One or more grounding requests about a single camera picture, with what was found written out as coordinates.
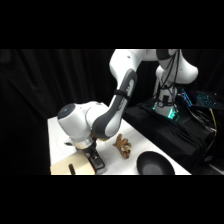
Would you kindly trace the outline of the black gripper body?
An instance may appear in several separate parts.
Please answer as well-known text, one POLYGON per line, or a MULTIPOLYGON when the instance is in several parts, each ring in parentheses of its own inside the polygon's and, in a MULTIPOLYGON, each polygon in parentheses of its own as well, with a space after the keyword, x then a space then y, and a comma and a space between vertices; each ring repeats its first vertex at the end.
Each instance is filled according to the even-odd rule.
POLYGON ((98 161, 100 159, 100 156, 95 148, 89 147, 87 149, 84 149, 84 154, 91 161, 98 161))

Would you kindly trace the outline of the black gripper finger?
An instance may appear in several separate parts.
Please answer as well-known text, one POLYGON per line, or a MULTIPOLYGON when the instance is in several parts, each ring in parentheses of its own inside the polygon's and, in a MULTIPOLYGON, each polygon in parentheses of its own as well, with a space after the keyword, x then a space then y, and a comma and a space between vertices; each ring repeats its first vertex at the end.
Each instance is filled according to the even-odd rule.
POLYGON ((90 157, 89 162, 90 162, 91 166, 93 167, 95 173, 98 173, 98 165, 96 164, 94 158, 90 157))
POLYGON ((96 164, 98 165, 98 171, 104 172, 105 171, 105 164, 101 157, 96 159, 96 164))

